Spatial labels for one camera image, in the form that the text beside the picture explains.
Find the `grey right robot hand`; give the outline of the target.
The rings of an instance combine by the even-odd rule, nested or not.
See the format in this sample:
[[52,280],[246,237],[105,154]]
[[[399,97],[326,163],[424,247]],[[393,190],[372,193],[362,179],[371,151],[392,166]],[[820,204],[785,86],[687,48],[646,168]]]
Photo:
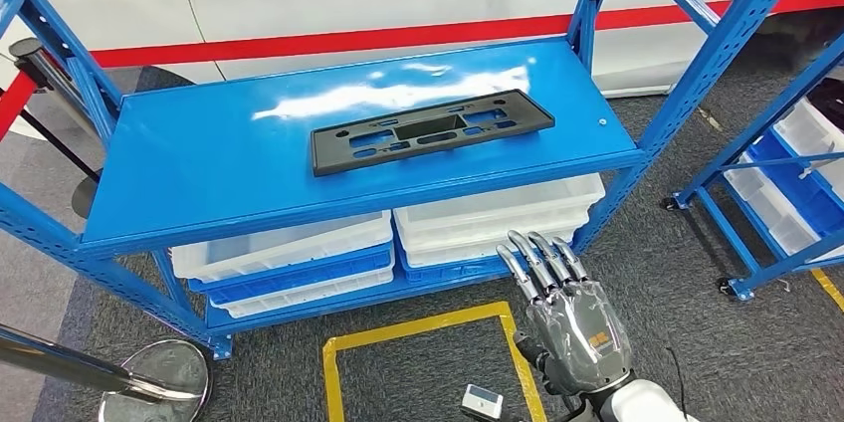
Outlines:
[[517,287],[527,299],[533,334],[517,330],[520,355],[542,375],[551,395],[610,393],[635,379],[629,337],[601,284],[587,275],[559,237],[508,232],[499,245]]

